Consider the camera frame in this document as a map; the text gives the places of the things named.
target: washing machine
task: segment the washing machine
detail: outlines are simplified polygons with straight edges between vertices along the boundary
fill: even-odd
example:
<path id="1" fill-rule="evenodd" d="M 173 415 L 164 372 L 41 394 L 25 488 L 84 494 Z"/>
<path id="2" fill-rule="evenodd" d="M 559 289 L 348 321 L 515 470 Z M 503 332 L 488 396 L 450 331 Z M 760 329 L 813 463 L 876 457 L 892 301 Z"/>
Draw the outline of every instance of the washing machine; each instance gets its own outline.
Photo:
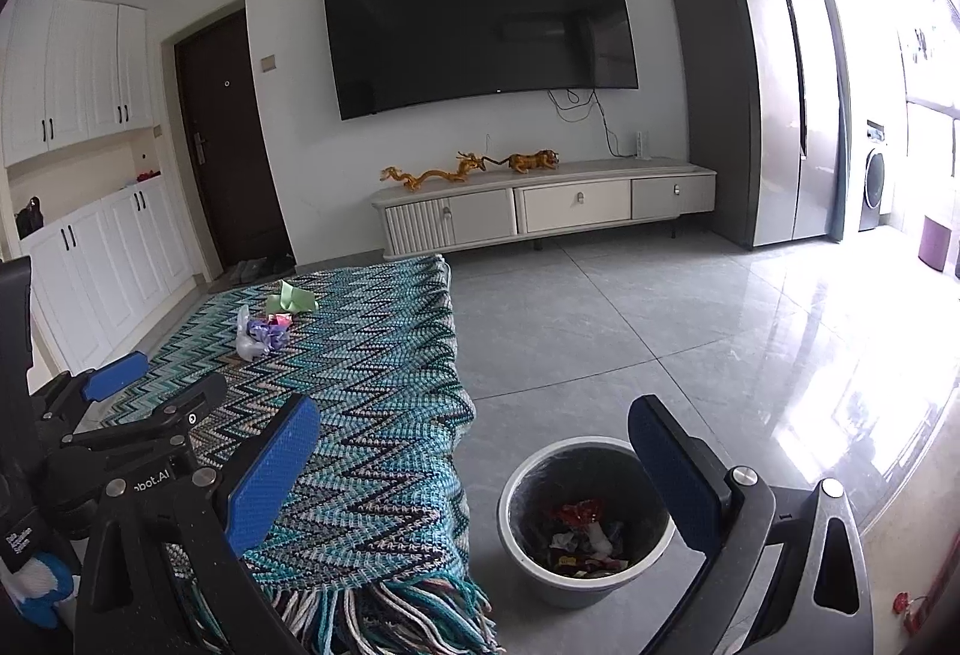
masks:
<path id="1" fill-rule="evenodd" d="M 880 224 L 880 201 L 883 199 L 883 182 L 886 180 L 886 164 L 883 153 L 886 149 L 886 134 L 880 124 L 867 121 L 867 139 L 870 150 L 863 177 L 863 206 L 860 209 L 860 231 L 875 228 Z"/>

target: black bag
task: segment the black bag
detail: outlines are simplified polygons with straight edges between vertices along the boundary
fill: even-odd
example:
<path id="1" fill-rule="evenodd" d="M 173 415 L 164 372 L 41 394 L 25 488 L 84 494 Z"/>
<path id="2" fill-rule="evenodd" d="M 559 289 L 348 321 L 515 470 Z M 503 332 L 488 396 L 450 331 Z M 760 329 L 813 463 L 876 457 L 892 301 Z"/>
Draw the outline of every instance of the black bag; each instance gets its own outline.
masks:
<path id="1" fill-rule="evenodd" d="M 21 241 L 43 226 L 43 214 L 40 213 L 40 198 L 30 198 L 27 207 L 16 214 L 16 231 Z"/>

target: brown door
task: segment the brown door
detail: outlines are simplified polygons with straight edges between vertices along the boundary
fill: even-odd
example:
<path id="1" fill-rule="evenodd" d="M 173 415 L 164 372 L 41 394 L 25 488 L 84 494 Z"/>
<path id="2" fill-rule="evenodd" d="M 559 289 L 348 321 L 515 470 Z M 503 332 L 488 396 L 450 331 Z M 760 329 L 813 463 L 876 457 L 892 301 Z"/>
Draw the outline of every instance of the brown door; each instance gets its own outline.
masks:
<path id="1" fill-rule="evenodd" d="M 175 52 L 190 159 L 221 263 L 290 253 L 253 92 L 246 12 L 191 35 Z"/>

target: golden dragon figurine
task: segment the golden dragon figurine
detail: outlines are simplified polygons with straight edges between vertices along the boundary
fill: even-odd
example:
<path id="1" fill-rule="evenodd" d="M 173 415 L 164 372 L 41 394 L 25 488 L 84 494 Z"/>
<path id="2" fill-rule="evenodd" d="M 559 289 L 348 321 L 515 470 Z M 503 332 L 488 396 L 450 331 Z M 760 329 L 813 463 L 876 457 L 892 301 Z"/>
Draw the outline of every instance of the golden dragon figurine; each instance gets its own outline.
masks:
<path id="1" fill-rule="evenodd" d="M 460 151 L 457 154 L 457 158 L 460 161 L 460 164 L 457 166 L 457 172 L 447 172 L 443 169 L 429 169 L 427 172 L 424 172 L 423 175 L 414 177 L 414 175 L 410 175 L 409 172 L 400 172 L 399 168 L 391 166 L 381 169 L 380 180 L 385 181 L 387 178 L 392 178 L 395 181 L 402 181 L 403 185 L 407 189 L 409 189 L 411 192 L 415 192 L 417 189 L 421 188 L 421 184 L 424 183 L 424 180 L 427 180 L 429 177 L 446 178 L 448 181 L 463 183 L 467 180 L 467 173 L 472 169 L 482 169 L 484 172 L 487 170 L 487 166 L 483 163 L 483 159 L 488 157 L 477 156 L 475 153 L 463 153 Z"/>

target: purple stool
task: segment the purple stool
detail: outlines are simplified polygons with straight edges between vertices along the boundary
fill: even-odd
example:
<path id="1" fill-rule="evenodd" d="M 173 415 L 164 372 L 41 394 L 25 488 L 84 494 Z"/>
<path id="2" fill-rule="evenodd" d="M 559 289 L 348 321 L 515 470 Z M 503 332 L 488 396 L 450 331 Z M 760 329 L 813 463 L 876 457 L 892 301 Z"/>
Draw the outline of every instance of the purple stool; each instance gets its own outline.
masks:
<path id="1" fill-rule="evenodd" d="M 935 271 L 943 271 L 947 265 L 947 252 L 950 247 L 950 233 L 947 226 L 936 223 L 930 216 L 923 217 L 923 235 L 920 235 L 920 261 Z"/>

